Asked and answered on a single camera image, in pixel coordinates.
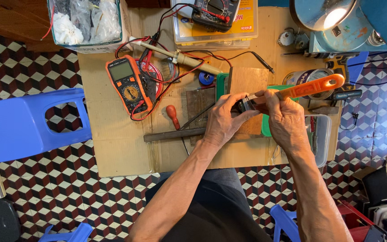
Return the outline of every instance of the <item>wooden table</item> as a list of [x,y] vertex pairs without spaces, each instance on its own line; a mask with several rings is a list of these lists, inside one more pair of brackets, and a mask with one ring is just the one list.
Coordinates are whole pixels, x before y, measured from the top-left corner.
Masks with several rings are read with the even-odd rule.
[[[155,33],[159,17],[165,9],[130,9],[132,35],[141,37]],[[281,56],[288,52],[276,43],[278,35],[287,27],[296,27],[288,8],[260,7],[259,36],[251,40],[250,49],[258,53],[276,74],[269,74],[269,85],[282,84],[283,78],[292,71],[323,68],[323,60],[302,56]],[[162,25],[160,42],[170,51],[175,50],[172,22],[165,20]],[[135,47],[134,57],[140,56],[142,48]],[[246,50],[218,51],[216,54],[232,57]],[[163,58],[155,54],[156,62]],[[137,175],[153,172],[173,171],[186,158],[180,139],[161,140],[146,144],[143,134],[174,130],[165,113],[167,105],[174,105],[181,124],[187,120],[186,91],[199,86],[198,73],[191,73],[173,85],[165,94],[156,111],[142,122],[133,122],[123,108],[122,102],[108,80],[105,63],[113,60],[113,54],[78,54],[83,88],[92,127],[95,157],[100,177]],[[212,65],[229,72],[229,65],[211,59]],[[231,60],[233,66],[264,68],[251,54]],[[300,102],[307,106],[306,100]],[[326,102],[312,102],[310,108]],[[328,160],[334,160],[340,114],[329,115],[332,119],[331,140]],[[276,143],[270,137],[233,141],[226,144],[211,162],[209,168],[246,167],[287,163],[285,155],[272,159]]]

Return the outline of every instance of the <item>man's right hand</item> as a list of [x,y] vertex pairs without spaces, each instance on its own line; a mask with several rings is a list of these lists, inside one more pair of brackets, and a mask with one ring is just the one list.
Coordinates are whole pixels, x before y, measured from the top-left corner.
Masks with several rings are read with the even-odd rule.
[[311,150],[304,121],[304,108],[291,99],[280,101],[278,90],[267,89],[255,93],[265,96],[266,103],[256,105],[256,110],[270,116],[271,135],[282,149],[288,152]]

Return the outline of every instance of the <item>digital multimeter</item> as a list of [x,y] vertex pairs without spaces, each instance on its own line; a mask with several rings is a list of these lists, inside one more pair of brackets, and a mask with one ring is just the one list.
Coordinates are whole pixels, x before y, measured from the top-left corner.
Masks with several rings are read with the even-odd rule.
[[111,84],[117,90],[129,115],[141,100],[144,100],[144,103],[135,109],[134,114],[148,112],[152,109],[152,102],[144,92],[142,75],[134,58],[125,55],[107,62],[105,68]]
[[229,22],[225,23],[209,13],[198,13],[192,11],[192,21],[204,25],[212,30],[225,33],[232,27],[232,22],[237,14],[238,6],[241,0],[195,0],[195,5],[214,14],[229,17]]

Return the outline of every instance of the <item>red screwdriver handle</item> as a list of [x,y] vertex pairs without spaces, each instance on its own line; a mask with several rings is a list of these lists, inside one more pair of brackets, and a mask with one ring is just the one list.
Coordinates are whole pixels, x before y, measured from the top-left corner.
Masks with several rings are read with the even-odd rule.
[[167,112],[168,117],[171,118],[172,124],[174,124],[175,129],[179,130],[180,124],[178,123],[177,112],[175,111],[175,107],[173,105],[168,105],[165,110]]

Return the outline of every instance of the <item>screwdriver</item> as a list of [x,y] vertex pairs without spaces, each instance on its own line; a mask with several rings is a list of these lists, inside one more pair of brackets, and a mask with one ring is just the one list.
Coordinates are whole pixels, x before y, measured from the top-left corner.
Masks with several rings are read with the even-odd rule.
[[[165,108],[165,111],[167,112],[168,117],[171,118],[172,124],[174,124],[174,128],[179,130],[180,124],[179,124],[178,119],[177,119],[177,112],[175,111],[175,107],[173,105],[168,105]],[[181,137],[181,141],[183,142],[183,145],[185,146],[187,155],[190,155],[189,151],[187,150],[187,146],[186,146],[186,143],[185,143],[185,140],[183,139],[183,137]]]

